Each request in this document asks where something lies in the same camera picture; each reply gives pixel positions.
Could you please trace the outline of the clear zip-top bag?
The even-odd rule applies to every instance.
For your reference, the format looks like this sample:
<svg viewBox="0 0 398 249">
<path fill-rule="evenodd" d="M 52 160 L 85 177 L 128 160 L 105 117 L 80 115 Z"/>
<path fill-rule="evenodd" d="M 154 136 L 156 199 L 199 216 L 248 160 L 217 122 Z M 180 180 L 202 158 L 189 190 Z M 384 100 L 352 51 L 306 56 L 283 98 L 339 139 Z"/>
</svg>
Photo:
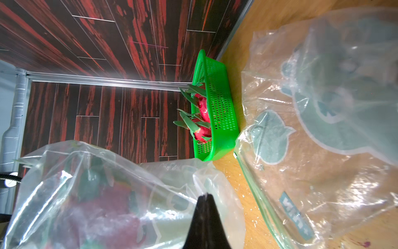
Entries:
<svg viewBox="0 0 398 249">
<path fill-rule="evenodd" d="M 28 166 L 3 249 L 241 249 L 245 219 L 225 175 L 199 159 L 134 164 L 84 142 Z"/>
<path fill-rule="evenodd" d="M 235 154 L 282 249 L 327 249 L 398 208 L 398 10 L 354 7 L 256 32 Z"/>
</svg>

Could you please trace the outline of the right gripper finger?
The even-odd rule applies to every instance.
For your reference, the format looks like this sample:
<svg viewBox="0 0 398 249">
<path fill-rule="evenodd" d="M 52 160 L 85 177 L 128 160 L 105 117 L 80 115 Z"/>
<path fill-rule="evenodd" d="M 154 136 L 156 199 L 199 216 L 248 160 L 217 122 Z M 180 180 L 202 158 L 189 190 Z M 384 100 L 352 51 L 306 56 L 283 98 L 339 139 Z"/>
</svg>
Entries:
<svg viewBox="0 0 398 249">
<path fill-rule="evenodd" d="M 231 249 L 215 200 L 211 194 L 200 196 L 183 249 Z"/>
</svg>

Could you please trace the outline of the red green dragon fruit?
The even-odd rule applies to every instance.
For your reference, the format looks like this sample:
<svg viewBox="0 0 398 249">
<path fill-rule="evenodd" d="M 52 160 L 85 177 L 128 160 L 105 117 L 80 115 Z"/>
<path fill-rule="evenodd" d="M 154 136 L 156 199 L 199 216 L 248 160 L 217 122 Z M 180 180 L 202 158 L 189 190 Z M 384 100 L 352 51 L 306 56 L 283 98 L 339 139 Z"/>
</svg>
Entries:
<svg viewBox="0 0 398 249">
<path fill-rule="evenodd" d="M 205 85 L 189 85 L 187 90 L 182 88 L 179 88 L 179 90 L 191 104 L 199 109 L 202 120 L 210 122 Z"/>
</svg>

